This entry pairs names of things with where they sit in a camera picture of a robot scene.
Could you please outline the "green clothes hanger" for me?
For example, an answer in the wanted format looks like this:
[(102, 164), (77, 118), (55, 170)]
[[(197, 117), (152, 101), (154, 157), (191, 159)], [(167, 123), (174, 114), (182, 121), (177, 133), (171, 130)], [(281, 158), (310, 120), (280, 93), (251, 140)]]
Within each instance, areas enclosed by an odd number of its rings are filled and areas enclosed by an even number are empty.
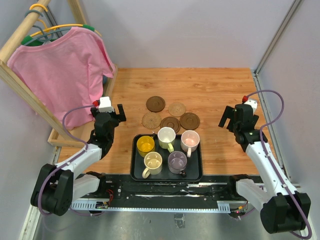
[(41, 29), (39, 33), (33, 33), (32, 35), (27, 35), (22, 41), (23, 46), (40, 46), (47, 42), (55, 41), (54, 35), (60, 34), (61, 32), (69, 31), (72, 27), (84, 28), (95, 32), (100, 37), (102, 36), (94, 27), (87, 24), (62, 24), (56, 25), (55, 27), (49, 27), (46, 29)]

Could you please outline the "grey clothes hanger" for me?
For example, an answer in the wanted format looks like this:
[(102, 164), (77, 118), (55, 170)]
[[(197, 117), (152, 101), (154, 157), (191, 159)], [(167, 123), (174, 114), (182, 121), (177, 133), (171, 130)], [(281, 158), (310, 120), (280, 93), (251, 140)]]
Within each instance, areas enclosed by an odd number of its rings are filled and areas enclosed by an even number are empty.
[(57, 36), (57, 38), (61, 38), (62, 32), (69, 31), (71, 28), (53, 28), (51, 30), (44, 30), (42, 27), (38, 25), (32, 26), (35, 29), (38, 29), (40, 33), (38, 33), (38, 38), (33, 38), (31, 35), (27, 35), (24, 37), (24, 39), (21, 41), (21, 45), (27, 46), (32, 45), (32, 42), (39, 42), (39, 43), (50, 43), (54, 40), (54, 35)]

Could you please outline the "aluminium frame post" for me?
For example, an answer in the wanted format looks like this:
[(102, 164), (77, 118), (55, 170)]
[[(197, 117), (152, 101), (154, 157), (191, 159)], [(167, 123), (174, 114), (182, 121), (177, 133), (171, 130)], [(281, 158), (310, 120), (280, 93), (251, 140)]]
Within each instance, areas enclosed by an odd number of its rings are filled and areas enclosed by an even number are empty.
[(291, 23), (292, 19), (294, 18), (295, 14), (303, 4), (303, 0), (294, 0), (289, 7), (287, 13), (285, 14), (281, 24), (279, 25), (277, 31), (275, 32), (271, 42), (269, 43), (268, 47), (266, 48), (262, 58), (260, 59), (257, 67), (253, 69), (251, 72), (254, 76), (259, 75), (262, 71), (264, 65), (268, 61), (269, 57), (271, 56), (273, 50), (277, 46), (278, 42), (280, 41), (281, 37), (283, 36), (285, 30), (287, 29), (288, 25)]

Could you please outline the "purple mug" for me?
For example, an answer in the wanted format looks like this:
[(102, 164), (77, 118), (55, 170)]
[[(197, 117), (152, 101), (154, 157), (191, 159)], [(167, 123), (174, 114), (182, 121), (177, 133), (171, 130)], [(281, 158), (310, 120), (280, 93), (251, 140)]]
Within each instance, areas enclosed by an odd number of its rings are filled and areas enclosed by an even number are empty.
[(188, 163), (187, 156), (181, 152), (181, 151), (173, 151), (169, 156), (168, 156), (168, 168), (169, 171), (173, 174), (176, 175), (181, 175), (185, 177), (186, 174), (186, 166)]

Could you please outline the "black plastic tray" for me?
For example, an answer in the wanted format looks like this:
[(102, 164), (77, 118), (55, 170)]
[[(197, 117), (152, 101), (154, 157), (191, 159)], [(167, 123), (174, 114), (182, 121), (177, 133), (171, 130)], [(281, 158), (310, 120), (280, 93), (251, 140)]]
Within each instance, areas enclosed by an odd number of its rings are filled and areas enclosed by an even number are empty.
[(162, 156), (162, 170), (159, 174), (150, 175), (147, 178), (142, 177), (142, 173), (146, 166), (144, 164), (144, 157), (142, 157), (137, 149), (137, 142), (143, 135), (138, 134), (133, 138), (130, 176), (135, 181), (140, 182), (198, 182), (203, 176), (202, 153), (201, 146), (198, 145), (196, 150), (191, 153), (190, 158), (187, 159), (185, 168), (186, 176), (174, 174), (170, 172), (168, 167), (168, 157), (170, 152), (160, 147), (158, 137), (154, 136), (155, 151)]

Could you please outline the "pink mug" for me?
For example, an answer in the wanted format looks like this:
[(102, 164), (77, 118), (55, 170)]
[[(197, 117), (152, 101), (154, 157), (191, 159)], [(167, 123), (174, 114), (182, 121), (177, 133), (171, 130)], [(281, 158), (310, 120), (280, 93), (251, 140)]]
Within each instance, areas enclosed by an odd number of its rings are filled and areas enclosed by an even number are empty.
[(181, 135), (180, 147), (186, 152), (188, 158), (191, 157), (192, 152), (194, 152), (200, 143), (200, 136), (194, 130), (186, 130)]

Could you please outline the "large woven rattan coaster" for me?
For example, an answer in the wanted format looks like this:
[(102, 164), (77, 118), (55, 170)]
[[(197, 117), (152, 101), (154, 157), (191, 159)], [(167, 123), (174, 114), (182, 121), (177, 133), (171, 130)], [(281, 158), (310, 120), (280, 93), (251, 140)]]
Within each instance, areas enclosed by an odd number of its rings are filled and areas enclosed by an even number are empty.
[(156, 129), (161, 124), (162, 118), (156, 112), (148, 112), (142, 117), (142, 125), (147, 129)]

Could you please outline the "wooden clothes rack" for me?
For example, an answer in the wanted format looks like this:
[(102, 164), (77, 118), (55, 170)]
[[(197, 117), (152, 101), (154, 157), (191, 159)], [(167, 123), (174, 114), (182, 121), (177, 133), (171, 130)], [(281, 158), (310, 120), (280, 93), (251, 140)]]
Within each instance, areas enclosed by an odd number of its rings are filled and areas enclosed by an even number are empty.
[[(76, 23), (79, 23), (80, 21), (76, 20), (76, 14), (72, 12), (72, 15)], [(39, 16), (36, 13), (31, 13), (27, 17), (24, 17), (20, 25), (16, 28), (11, 37), (1, 48), (0, 78), (52, 127), (52, 131), (47, 140), (49, 144), (55, 147), (82, 148), (84, 143), (81, 143), (80, 141), (72, 139), (70, 136), (68, 136), (57, 118), (54, 117), (54, 115), (47, 109), (47, 107), (45, 107), (43, 103), (41, 103), (36, 95), (32, 93), (32, 91), (23, 83), (23, 81), (7, 66), (9, 58), (35, 24), (38, 17)], [(118, 74), (118, 66), (115, 64), (114, 67), (115, 71), (113, 78), (107, 78), (108, 82), (103, 88), (104, 95), (108, 97), (111, 97), (112, 95)], [(80, 127), (76, 127), (71, 131), (71, 133), (76, 134), (76, 137), (81, 137), (82, 140), (85, 140), (85, 137), (90, 136), (91, 130), (89, 127), (93, 127), (93, 122), (88, 122)]]

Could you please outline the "yellow clothes hanger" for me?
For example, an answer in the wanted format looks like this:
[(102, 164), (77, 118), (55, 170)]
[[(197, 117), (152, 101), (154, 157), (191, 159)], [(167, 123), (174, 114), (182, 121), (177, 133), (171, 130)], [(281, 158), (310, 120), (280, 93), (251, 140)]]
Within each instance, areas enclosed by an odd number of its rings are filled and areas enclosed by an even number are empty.
[(79, 20), (79, 23), (67, 23), (67, 24), (57, 24), (56, 20), (54, 19), (52, 12), (50, 10), (50, 7), (44, 6), (40, 3), (34, 3), (29, 7), (29, 10), (25, 13), (25, 17), (28, 15), (35, 13), (38, 16), (42, 17), (43, 15), (47, 16), (47, 21), (51, 22), (50, 27), (47, 26), (47, 24), (40, 18), (37, 18), (36, 22), (40, 22), (43, 24), (43, 28), (34, 25), (33, 28), (38, 28), (38, 31), (35, 33), (32, 33), (30, 36), (35, 37), (37, 35), (45, 36), (45, 34), (48, 34), (49, 36), (52, 36), (55, 33), (60, 33), (63, 31), (66, 31), (67, 29), (70, 29), (71, 27), (78, 27), (78, 28), (85, 28), (89, 29), (92, 32), (96, 33), (98, 36), (102, 36), (102, 34), (96, 30), (94, 27), (87, 24), (85, 20), (84, 13), (82, 11), (82, 8), (80, 6), (80, 3), (78, 0), (68, 0), (68, 3), (71, 6), (71, 11), (75, 13), (76, 20)]

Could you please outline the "pink t-shirt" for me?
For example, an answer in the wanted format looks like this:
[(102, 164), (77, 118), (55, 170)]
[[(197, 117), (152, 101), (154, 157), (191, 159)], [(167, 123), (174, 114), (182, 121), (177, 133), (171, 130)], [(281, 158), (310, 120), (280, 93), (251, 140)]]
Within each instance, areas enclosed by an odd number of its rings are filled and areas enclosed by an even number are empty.
[(102, 38), (82, 27), (51, 43), (21, 45), (7, 66), (68, 130), (93, 121), (88, 106), (103, 95), (103, 77), (115, 71)]

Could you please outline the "small woven rattan coaster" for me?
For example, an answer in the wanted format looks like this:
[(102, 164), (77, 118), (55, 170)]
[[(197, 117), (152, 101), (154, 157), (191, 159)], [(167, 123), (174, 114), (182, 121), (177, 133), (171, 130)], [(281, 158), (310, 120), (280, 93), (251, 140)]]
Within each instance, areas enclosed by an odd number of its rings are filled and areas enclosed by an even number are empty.
[(173, 117), (180, 117), (186, 112), (186, 106), (181, 102), (173, 102), (169, 105), (168, 112)]

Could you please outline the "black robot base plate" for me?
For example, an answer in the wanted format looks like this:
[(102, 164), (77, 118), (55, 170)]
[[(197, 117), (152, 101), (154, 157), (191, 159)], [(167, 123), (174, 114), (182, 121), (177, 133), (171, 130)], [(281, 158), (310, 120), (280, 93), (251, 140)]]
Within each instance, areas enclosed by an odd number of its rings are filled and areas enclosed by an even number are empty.
[(112, 202), (129, 207), (195, 207), (217, 203), (233, 206), (246, 203), (245, 198), (227, 189), (228, 175), (203, 175), (197, 182), (136, 181), (129, 174), (106, 176), (105, 196)]

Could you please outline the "dark wooden coaster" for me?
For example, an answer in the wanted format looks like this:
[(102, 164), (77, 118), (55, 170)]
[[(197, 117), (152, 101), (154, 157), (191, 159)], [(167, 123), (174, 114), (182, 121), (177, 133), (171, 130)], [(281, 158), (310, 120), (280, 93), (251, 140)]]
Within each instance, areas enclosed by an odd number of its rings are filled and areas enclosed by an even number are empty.
[(179, 122), (185, 130), (195, 130), (200, 125), (200, 118), (195, 113), (186, 112), (180, 117)]
[(172, 128), (175, 131), (175, 133), (177, 134), (181, 129), (181, 124), (180, 124), (180, 121), (176, 117), (168, 116), (168, 117), (165, 117), (161, 121), (160, 127), (161, 128), (164, 128), (164, 127)]
[(166, 106), (165, 100), (160, 96), (151, 96), (146, 101), (146, 108), (154, 113), (161, 112)]

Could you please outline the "yellow translucent cup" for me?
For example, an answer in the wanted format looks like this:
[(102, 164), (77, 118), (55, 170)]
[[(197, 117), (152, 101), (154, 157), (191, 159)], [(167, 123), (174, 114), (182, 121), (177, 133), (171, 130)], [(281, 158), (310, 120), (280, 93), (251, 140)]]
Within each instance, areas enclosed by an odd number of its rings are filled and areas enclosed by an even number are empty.
[(138, 153), (143, 158), (150, 152), (154, 152), (156, 149), (156, 144), (151, 136), (141, 136), (136, 143)]

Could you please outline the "cream mug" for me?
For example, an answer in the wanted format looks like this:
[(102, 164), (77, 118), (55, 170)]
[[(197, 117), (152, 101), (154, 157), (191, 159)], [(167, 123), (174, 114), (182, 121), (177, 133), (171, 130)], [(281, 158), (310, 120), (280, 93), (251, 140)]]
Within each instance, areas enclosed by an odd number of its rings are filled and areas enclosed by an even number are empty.
[(163, 158), (158, 152), (149, 152), (144, 157), (145, 169), (142, 172), (144, 179), (148, 178), (149, 175), (157, 175), (162, 171)]

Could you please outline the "pale green mug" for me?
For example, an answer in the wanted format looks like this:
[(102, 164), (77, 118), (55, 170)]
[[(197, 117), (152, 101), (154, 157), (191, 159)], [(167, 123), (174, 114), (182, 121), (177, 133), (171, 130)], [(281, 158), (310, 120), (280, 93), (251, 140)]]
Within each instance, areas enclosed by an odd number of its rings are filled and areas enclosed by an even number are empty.
[(162, 127), (157, 133), (157, 138), (162, 149), (168, 150), (170, 153), (174, 151), (176, 133), (172, 128)]

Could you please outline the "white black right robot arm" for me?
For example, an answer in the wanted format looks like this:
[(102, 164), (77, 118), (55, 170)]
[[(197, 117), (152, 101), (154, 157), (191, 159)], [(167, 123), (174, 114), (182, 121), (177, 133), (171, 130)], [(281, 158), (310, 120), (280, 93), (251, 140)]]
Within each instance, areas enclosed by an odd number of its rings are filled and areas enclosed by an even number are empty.
[(270, 234), (310, 229), (307, 220), (311, 199), (307, 193), (299, 192), (280, 168), (268, 139), (255, 128), (258, 119), (248, 103), (226, 106), (222, 114), (219, 127), (226, 127), (234, 134), (264, 184), (264, 188), (260, 188), (246, 174), (233, 175), (227, 184), (227, 196), (232, 200), (243, 197), (249, 201)]

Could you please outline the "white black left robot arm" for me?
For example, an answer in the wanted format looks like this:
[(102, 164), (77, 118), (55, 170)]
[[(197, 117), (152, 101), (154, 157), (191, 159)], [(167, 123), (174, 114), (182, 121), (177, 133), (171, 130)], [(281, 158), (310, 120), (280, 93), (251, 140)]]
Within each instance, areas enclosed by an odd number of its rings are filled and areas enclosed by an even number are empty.
[(64, 215), (74, 201), (93, 194), (101, 198), (107, 193), (106, 178), (97, 172), (84, 170), (103, 159), (110, 151), (115, 137), (115, 128), (127, 120), (122, 104), (118, 112), (90, 105), (95, 119), (94, 129), (84, 147), (68, 159), (54, 165), (45, 164), (40, 169), (30, 203), (43, 215)]

